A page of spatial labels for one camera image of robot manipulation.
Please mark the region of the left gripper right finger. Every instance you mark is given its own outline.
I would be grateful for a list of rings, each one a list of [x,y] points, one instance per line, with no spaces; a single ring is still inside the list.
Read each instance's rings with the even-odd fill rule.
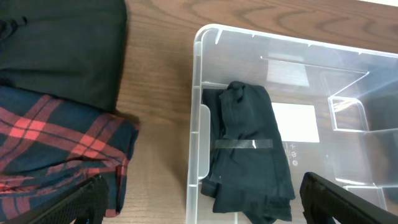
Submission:
[[[393,215],[314,172],[300,186],[303,215],[308,224],[396,224]]]

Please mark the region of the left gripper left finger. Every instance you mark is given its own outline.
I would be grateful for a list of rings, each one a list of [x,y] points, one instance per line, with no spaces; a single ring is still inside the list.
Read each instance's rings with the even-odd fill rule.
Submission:
[[[96,175],[6,224],[101,224],[109,202],[109,188]]]

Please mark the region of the red navy plaid shirt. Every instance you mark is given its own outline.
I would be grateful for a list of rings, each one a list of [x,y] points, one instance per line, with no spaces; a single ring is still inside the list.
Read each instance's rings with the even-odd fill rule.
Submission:
[[[118,216],[138,134],[137,125],[114,114],[2,86],[1,221],[39,208],[95,175],[109,187],[106,216]]]

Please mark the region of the black taped garment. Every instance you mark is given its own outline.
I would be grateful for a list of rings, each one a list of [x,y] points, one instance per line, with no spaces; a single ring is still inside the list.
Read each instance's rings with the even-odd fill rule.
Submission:
[[[231,82],[204,89],[211,113],[210,169],[201,193],[214,213],[242,212],[251,223],[292,221],[294,188],[271,98],[264,87]]]

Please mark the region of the large black garment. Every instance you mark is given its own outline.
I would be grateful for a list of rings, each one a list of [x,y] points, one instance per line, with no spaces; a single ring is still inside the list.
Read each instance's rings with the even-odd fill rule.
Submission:
[[[124,0],[1,0],[1,83],[113,111]]]

